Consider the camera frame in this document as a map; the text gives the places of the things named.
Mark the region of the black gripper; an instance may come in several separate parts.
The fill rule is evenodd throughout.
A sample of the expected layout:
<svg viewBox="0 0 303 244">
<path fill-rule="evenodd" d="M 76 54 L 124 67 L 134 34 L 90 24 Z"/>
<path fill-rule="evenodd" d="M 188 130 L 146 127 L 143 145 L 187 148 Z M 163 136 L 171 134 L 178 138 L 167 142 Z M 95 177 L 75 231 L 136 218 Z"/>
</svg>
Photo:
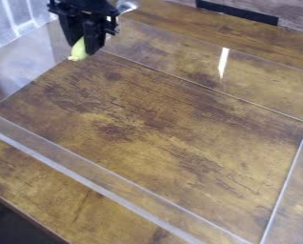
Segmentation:
<svg viewBox="0 0 303 244">
<path fill-rule="evenodd" d="M 118 33 L 118 20 L 120 11 L 110 0 L 48 0 L 48 11 L 59 16 L 59 22 L 68 44 L 72 47 L 84 31 L 86 52 L 94 55 L 104 46 L 106 32 Z M 83 15 L 91 14 L 107 21 L 103 26 L 87 21 L 83 26 Z"/>
</svg>

